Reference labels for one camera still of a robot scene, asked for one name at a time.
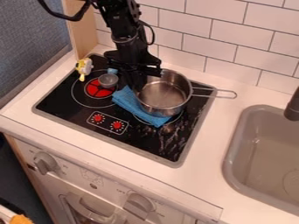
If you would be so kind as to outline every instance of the blue cloth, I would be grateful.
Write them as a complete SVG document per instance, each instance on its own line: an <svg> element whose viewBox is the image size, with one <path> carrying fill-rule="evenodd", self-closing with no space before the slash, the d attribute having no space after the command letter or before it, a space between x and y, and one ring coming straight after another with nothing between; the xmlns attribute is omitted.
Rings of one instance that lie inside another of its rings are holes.
<svg viewBox="0 0 299 224"><path fill-rule="evenodd" d="M126 109L133 115L138 116L145 122L154 125L156 128L161 127L170 120L170 117L156 117L145 113L141 109L141 106L139 104L139 101L136 99L135 94L128 86L120 91L114 92L112 96L112 102L115 102L118 106Z"/></svg>
<svg viewBox="0 0 299 224"><path fill-rule="evenodd" d="M108 74L117 74L118 73L118 70L115 69L115 68L109 68L108 71L107 71Z"/></svg>

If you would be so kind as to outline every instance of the knob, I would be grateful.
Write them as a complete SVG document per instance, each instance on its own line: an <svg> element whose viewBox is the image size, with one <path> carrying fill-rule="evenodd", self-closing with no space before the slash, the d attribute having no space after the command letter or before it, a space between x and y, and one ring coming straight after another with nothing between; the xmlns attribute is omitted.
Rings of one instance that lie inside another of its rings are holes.
<svg viewBox="0 0 299 224"><path fill-rule="evenodd" d="M103 120L103 116L102 115L95 115L94 120L99 123L99 122L101 122L101 120Z"/></svg>
<svg viewBox="0 0 299 224"><path fill-rule="evenodd" d="M38 167L39 172L42 175L46 175L48 172L55 172L60 169L56 160L46 152L38 152L34 159L34 164Z"/></svg>
<svg viewBox="0 0 299 224"><path fill-rule="evenodd" d="M145 220L150 212L154 211L149 199L137 193L131 193L123 206L123 209Z"/></svg>
<svg viewBox="0 0 299 224"><path fill-rule="evenodd" d="M121 127L122 127L122 123L121 123L121 122L114 122L114 123L113 123L113 128L114 128L115 130L120 129Z"/></svg>

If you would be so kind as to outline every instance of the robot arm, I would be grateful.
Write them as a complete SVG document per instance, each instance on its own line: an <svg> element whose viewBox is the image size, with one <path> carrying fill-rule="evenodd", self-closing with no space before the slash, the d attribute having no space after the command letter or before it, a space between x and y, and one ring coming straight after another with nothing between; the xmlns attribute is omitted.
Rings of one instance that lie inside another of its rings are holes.
<svg viewBox="0 0 299 224"><path fill-rule="evenodd" d="M45 0L38 0L43 8L57 18L70 21L80 21L90 5L98 9L110 27L111 38L117 51L105 52L104 56L112 67L125 73L128 84L139 91L146 82L147 75L160 76L161 60L148 52L148 46L154 44L155 33L152 28L141 21L140 4L135 0L84 0L82 8L72 17L53 12ZM148 43L144 26L152 31L152 40Z"/></svg>

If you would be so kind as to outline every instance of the yellow toy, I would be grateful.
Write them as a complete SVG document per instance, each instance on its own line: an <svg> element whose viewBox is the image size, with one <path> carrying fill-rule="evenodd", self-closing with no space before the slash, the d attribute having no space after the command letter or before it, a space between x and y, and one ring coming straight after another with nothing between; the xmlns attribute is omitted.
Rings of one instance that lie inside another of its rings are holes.
<svg viewBox="0 0 299 224"><path fill-rule="evenodd" d="M10 224L33 224L33 222L22 214L18 214L12 217Z"/></svg>
<svg viewBox="0 0 299 224"><path fill-rule="evenodd" d="M80 59L78 61L78 63L76 64L76 70L80 74L79 80L84 81L85 76L90 74L93 67L94 67L93 61L91 61L91 59L89 59L89 58Z"/></svg>

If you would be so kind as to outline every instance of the tile backsplash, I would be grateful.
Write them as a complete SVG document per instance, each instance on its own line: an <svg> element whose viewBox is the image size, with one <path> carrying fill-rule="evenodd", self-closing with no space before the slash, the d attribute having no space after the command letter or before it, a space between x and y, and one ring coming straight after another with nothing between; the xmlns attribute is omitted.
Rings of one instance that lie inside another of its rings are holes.
<svg viewBox="0 0 299 224"><path fill-rule="evenodd" d="M287 94L299 86L299 0L136 1L162 61ZM99 44L115 47L94 16Z"/></svg>

